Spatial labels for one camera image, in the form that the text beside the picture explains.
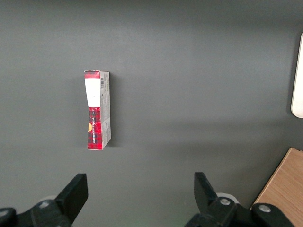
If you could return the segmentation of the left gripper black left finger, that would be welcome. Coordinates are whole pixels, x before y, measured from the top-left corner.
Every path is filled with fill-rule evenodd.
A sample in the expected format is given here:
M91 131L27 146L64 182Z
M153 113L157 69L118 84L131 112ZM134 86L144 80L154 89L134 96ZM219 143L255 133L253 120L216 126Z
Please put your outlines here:
M76 174L53 199L37 203L30 211L34 227L71 227L88 199L86 174Z

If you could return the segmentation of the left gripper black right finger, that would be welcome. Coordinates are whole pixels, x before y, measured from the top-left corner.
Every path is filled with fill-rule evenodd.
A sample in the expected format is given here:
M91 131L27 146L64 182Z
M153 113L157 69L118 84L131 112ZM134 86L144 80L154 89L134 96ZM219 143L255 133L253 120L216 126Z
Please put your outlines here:
M232 199L219 197L203 172L194 174L194 196L199 213L188 222L188 227L250 227L250 211Z

